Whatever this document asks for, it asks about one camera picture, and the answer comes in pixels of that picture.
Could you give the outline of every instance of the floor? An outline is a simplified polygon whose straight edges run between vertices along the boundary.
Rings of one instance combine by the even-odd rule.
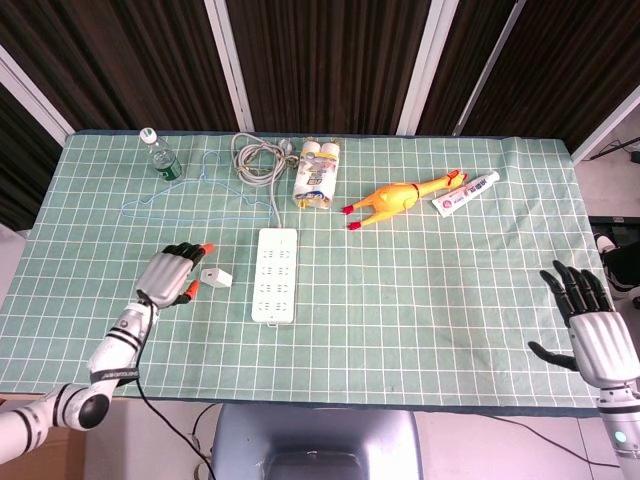
[[[616,131],[594,152],[615,138]],[[582,162],[576,172],[590,215],[640,217],[637,188],[640,165],[632,164],[628,153],[620,151],[593,162]],[[605,189],[603,185],[614,187]],[[5,266],[0,272],[0,304],[23,246],[23,237],[0,225],[0,254]],[[625,314],[636,314],[625,303],[620,309]],[[190,434],[195,418],[207,406],[178,401],[156,405],[185,434]],[[198,427],[196,436],[205,453],[211,446],[219,409],[219,406],[210,409]],[[592,461],[616,463],[599,418],[513,420]],[[623,479],[619,469],[590,466],[517,425],[477,415],[447,413],[416,413],[416,421],[425,478],[429,480]],[[199,464],[195,454],[137,399],[114,401],[104,423],[88,434],[86,455],[85,480],[193,478]]]

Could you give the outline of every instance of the plastic bottle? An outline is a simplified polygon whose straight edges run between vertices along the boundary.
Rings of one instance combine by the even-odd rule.
[[[149,156],[153,167],[167,181],[175,180],[182,175],[182,165],[167,142],[158,138],[153,128],[140,130],[140,140],[149,147]]]

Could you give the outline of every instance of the rubber chicken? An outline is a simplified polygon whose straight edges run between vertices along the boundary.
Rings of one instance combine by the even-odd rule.
[[[404,212],[413,207],[418,199],[428,193],[444,188],[453,190],[461,186],[467,179],[466,173],[454,170],[444,177],[425,183],[393,183],[379,188],[367,198],[342,209],[342,213],[349,215],[354,210],[362,207],[373,207],[376,211],[373,215],[361,222],[353,222],[348,225],[349,230],[357,230],[365,225],[370,225],[380,220],[386,220],[396,213]]]

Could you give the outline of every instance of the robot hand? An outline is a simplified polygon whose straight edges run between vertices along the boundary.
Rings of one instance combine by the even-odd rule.
[[[553,266],[562,283],[549,272],[549,285],[575,356],[551,353],[536,342],[529,347],[552,365],[568,368],[600,389],[597,408],[625,479],[640,478],[640,396],[634,380],[640,361],[620,314],[614,311],[602,283],[587,270],[578,272],[557,260]]]
[[[158,310],[191,301],[199,282],[180,293],[187,275],[213,250],[212,245],[181,243],[157,253],[136,284],[130,303],[89,359],[91,385],[63,385],[16,410],[0,414],[0,464],[44,443],[49,428],[94,428],[107,415],[114,390],[139,376],[137,362]]]
[[[542,270],[540,276],[569,329],[575,357],[551,353],[529,342],[533,353],[552,365],[580,372],[596,388],[616,388],[640,377],[640,362],[627,326],[614,311],[600,280],[588,270],[579,272],[557,260],[553,266],[564,285],[547,271]]]

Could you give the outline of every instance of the power strip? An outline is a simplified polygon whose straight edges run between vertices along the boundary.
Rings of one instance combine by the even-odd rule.
[[[251,318],[281,325],[295,318],[298,234],[293,228],[263,228],[258,234],[258,258]]]

